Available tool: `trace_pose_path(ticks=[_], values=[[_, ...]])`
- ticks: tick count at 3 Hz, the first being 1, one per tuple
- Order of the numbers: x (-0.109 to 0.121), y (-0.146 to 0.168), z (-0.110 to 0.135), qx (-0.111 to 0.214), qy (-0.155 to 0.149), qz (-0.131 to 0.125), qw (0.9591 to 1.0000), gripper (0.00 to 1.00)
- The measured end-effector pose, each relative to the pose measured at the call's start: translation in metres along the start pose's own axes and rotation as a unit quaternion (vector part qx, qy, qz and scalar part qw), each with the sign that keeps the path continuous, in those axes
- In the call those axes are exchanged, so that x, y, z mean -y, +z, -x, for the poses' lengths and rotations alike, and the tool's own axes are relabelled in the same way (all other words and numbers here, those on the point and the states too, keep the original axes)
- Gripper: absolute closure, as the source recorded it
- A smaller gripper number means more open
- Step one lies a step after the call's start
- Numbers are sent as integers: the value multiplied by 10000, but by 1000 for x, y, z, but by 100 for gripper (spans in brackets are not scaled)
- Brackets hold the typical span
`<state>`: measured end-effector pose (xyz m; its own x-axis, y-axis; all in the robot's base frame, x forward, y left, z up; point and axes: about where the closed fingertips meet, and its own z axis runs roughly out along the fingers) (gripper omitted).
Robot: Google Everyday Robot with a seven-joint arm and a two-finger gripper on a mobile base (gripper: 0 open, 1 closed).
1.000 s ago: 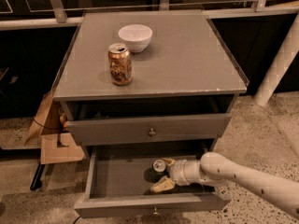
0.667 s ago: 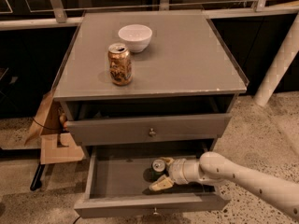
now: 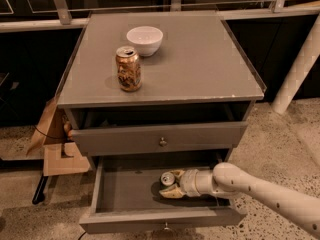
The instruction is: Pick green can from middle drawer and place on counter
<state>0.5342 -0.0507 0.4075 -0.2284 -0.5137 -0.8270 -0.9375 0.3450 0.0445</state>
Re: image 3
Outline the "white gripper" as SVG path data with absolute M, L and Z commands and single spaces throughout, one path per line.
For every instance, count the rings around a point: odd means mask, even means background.
M 191 170 L 172 170 L 169 172 L 169 179 L 172 185 L 159 191 L 160 195 L 167 199 L 181 199 L 184 195 L 188 197 L 199 197 L 200 193 L 196 187 L 196 176 L 199 172 L 198 169 Z

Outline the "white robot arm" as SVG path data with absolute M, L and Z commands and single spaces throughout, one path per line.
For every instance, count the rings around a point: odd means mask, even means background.
M 160 176 L 167 199 L 210 195 L 232 199 L 244 193 L 320 238 L 320 199 L 256 178 L 239 167 L 222 162 L 213 169 L 176 169 Z

